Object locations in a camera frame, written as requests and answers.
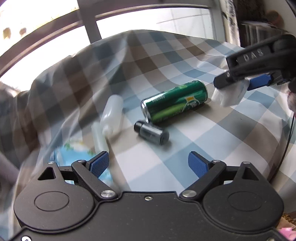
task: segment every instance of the window frame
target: window frame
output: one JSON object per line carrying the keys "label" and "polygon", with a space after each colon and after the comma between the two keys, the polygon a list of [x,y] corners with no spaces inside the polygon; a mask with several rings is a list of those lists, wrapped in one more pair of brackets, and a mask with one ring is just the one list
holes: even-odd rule
{"label": "window frame", "polygon": [[0,77],[23,57],[52,39],[85,26],[90,43],[101,39],[96,21],[127,12],[164,8],[196,7],[210,10],[214,39],[225,41],[220,0],[77,0],[79,9],[58,17],[23,37],[0,56]]}

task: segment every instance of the can label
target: can label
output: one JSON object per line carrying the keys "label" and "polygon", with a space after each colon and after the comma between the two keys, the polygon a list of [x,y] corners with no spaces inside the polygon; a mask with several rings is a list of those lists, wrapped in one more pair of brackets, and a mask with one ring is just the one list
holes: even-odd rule
{"label": "can label", "polygon": [[202,82],[195,80],[145,99],[141,107],[146,119],[157,123],[193,109],[206,100],[206,87]]}

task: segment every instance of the pink object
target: pink object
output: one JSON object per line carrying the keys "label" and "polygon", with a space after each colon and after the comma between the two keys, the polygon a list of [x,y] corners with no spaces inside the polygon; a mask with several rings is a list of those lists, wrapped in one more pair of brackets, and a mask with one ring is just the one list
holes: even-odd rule
{"label": "pink object", "polygon": [[292,231],[292,228],[281,228],[279,232],[290,241],[296,238],[296,231]]}

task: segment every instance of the checkered bedsheet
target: checkered bedsheet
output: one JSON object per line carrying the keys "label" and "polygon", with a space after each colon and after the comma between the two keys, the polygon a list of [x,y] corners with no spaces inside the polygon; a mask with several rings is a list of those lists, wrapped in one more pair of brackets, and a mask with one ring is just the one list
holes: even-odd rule
{"label": "checkered bedsheet", "polygon": [[[222,108],[209,99],[195,111],[162,123],[170,132],[165,146],[148,143],[133,131],[134,123],[144,118],[140,109],[144,98],[194,79],[206,85],[211,97],[214,77],[227,69],[225,56],[240,49],[216,40],[129,31],[63,59],[41,73],[30,91],[1,102],[0,150],[20,167],[20,174],[7,200],[8,188],[1,179],[0,236],[8,238],[19,228],[7,207],[57,147],[79,139],[94,148],[91,123],[99,120],[112,94],[124,99],[121,131],[109,140],[110,170],[122,190],[179,193],[197,180],[188,167],[191,151],[227,165],[250,161],[268,177],[281,159],[291,124],[284,90],[249,91],[235,107]],[[296,190],[295,140],[296,134],[275,180],[289,202],[296,196],[296,192],[287,196]],[[295,206],[286,203],[287,211]]]}

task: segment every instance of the plastic bottle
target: plastic bottle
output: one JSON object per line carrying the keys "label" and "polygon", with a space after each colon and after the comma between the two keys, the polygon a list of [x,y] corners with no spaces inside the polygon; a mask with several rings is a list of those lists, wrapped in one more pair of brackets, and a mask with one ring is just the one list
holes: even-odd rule
{"label": "plastic bottle", "polygon": [[111,95],[107,100],[103,111],[100,125],[102,133],[106,137],[111,137],[119,130],[123,109],[123,99],[119,95]]}

